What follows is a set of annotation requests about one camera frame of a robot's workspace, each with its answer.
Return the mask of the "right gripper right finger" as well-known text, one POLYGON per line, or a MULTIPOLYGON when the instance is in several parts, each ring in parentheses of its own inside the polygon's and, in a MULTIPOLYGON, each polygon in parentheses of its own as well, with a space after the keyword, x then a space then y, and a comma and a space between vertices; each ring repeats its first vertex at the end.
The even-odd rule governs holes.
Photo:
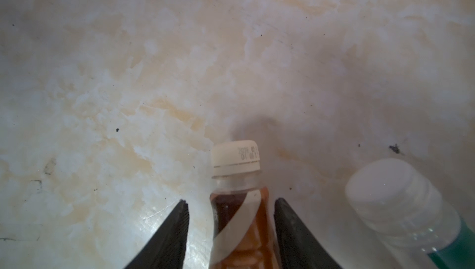
POLYGON ((274 222, 283 269, 341 269, 284 198, 275 201, 274 222))

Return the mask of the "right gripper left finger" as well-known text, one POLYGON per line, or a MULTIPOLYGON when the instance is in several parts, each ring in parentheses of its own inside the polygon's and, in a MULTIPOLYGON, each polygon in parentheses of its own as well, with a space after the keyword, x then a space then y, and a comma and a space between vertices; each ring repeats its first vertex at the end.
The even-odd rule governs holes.
POLYGON ((189 207, 181 200, 126 269, 182 269, 189 230, 189 207))

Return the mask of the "brown coffee bottle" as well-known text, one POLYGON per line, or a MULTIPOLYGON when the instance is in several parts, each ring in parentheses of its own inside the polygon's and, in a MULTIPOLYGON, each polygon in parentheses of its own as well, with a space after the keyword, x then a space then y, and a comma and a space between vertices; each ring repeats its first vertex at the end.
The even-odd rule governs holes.
POLYGON ((214 235, 212 269, 277 269, 280 264, 268 213, 269 191, 262 182, 259 148, 253 140, 211 149, 210 195, 214 235))

